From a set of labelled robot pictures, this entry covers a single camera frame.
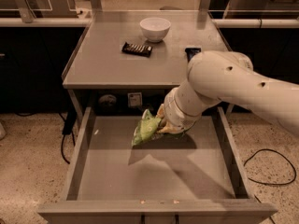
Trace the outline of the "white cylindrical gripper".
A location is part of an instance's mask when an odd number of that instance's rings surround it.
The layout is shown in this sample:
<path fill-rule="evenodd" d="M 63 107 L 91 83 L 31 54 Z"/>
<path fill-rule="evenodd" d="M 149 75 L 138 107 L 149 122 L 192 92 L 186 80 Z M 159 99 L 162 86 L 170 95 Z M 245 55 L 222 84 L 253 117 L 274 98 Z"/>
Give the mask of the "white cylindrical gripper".
<path fill-rule="evenodd" d="M 164 98 L 164 104 L 158 108 L 156 117 L 163 119 L 158 125 L 159 133 L 181 133 L 187 132 L 194 123 L 201 118 L 185 114 L 175 99 L 178 88 L 172 89 Z"/>

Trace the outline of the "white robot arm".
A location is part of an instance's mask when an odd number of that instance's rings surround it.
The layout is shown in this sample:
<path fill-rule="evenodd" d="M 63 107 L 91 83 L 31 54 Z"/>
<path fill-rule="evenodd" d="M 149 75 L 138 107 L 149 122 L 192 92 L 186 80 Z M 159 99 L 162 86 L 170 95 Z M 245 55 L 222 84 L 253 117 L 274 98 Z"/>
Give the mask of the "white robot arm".
<path fill-rule="evenodd" d="M 299 85 L 254 72 L 246 55 L 232 51 L 203 51 L 191 58 L 186 79 L 164 98 L 160 132 L 186 132 L 221 102 L 299 134 Z"/>

